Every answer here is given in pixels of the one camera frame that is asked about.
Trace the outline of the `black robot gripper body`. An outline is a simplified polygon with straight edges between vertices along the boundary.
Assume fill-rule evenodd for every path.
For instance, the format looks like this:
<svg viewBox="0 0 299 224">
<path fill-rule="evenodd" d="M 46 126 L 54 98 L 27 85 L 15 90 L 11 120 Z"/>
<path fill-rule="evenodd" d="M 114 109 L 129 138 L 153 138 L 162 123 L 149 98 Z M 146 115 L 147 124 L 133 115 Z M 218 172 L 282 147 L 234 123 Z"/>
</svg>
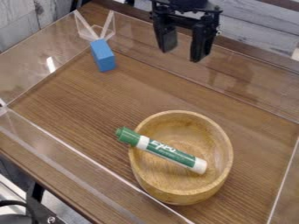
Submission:
<svg viewBox="0 0 299 224">
<path fill-rule="evenodd" d="M 150 0 L 151 19 L 155 29 L 191 29 L 205 25 L 211 29 L 221 26 L 223 9 L 211 0 Z"/>
</svg>

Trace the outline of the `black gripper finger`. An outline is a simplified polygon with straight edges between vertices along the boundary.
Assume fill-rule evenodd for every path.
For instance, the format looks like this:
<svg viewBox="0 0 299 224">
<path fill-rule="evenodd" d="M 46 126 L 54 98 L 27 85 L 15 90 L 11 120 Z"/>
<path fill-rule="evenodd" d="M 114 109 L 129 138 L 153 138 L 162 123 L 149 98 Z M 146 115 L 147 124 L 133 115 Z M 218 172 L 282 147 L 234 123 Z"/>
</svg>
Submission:
<svg viewBox="0 0 299 224">
<path fill-rule="evenodd" d="M 214 24 L 198 23 L 193 27 L 191 62 L 199 62 L 211 53 L 218 30 Z"/>
<path fill-rule="evenodd" d="M 178 46 L 177 27 L 167 17 L 154 17 L 154 32 L 161 50 L 167 53 Z"/>
</svg>

